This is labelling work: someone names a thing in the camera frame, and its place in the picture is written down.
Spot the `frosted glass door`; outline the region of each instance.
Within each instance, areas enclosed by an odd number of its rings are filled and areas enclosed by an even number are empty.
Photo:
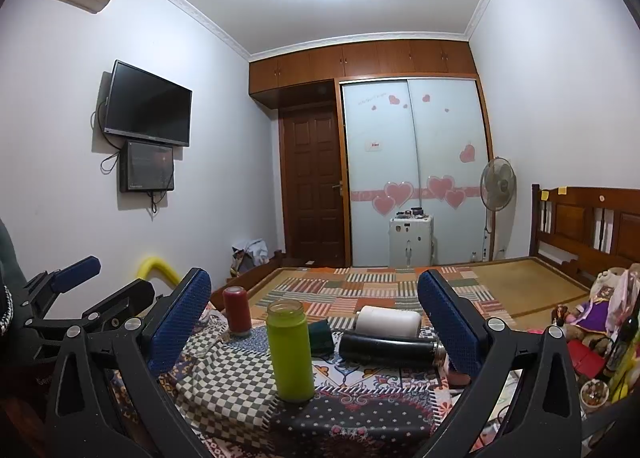
[[[354,266],[388,266],[389,219],[419,205],[414,123],[406,81],[342,87]]]
[[[487,152],[476,82],[430,78],[408,83],[422,207],[433,216],[433,261],[481,261],[486,209],[479,183]]]

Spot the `television screen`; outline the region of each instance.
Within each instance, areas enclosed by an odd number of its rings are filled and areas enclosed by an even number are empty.
[[[116,61],[104,132],[189,145],[191,90]]]

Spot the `red tumbler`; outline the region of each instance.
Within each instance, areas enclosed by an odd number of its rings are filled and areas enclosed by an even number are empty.
[[[247,336],[251,332],[251,313],[246,290],[241,286],[230,286],[222,291],[226,320],[232,335]]]

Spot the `bottle with yellow-green liquid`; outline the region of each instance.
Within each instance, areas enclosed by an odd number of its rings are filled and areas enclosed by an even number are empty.
[[[278,396],[300,403],[314,396],[306,315],[300,301],[283,299],[267,308],[267,337]]]

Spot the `door frame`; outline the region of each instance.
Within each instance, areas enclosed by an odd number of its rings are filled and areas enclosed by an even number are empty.
[[[491,139],[491,128],[489,127],[489,115],[486,110],[486,102],[484,101],[484,92],[482,91],[482,84],[480,82],[480,76],[475,73],[442,73],[442,72],[406,72],[406,73],[389,73],[389,74],[375,74],[375,75],[357,75],[349,77],[338,77],[334,79],[335,84],[335,109],[337,112],[337,124],[338,124],[338,142],[340,145],[340,171],[342,178],[342,216],[344,217],[344,261],[346,266],[351,266],[353,263],[351,254],[351,190],[349,189],[349,167],[348,167],[348,154],[347,154],[347,142],[346,142],[346,129],[344,127],[344,106],[342,104],[342,91],[340,86],[351,82],[365,82],[365,81],[383,81],[394,79],[415,79],[423,77],[432,78],[452,78],[452,79],[469,79],[476,82],[476,90],[478,91],[478,100],[480,102],[480,109],[482,112],[482,123],[484,124],[484,138],[486,140],[486,151],[488,159],[494,158],[494,144]],[[282,128],[280,131],[280,142],[282,148]],[[280,157],[280,170],[282,169],[282,157]],[[491,231],[489,232],[489,258],[491,261],[494,258],[494,226],[495,226],[495,212],[491,213]],[[285,237],[287,235],[287,227],[285,220]]]
[[[297,106],[287,106],[285,108],[278,109],[278,149],[280,155],[280,188],[282,190],[282,223],[284,228],[284,244],[287,250],[291,250],[293,247],[293,236],[291,232],[291,223],[289,218],[289,204],[287,202],[287,162],[285,157],[285,146],[284,146],[284,115],[289,114],[291,112],[300,112],[303,110],[311,110],[313,108],[322,108],[324,106],[334,106],[337,108],[337,100],[327,100],[323,102],[313,102],[311,104],[299,104]],[[340,152],[340,167],[342,167],[342,140],[340,138],[340,132],[342,128],[340,127],[341,120],[338,118],[337,126],[338,126],[338,147]],[[351,241],[349,241],[349,250],[347,251],[347,239],[344,240],[344,250],[345,253],[349,254],[349,259],[346,259],[345,254],[345,262],[351,261]]]

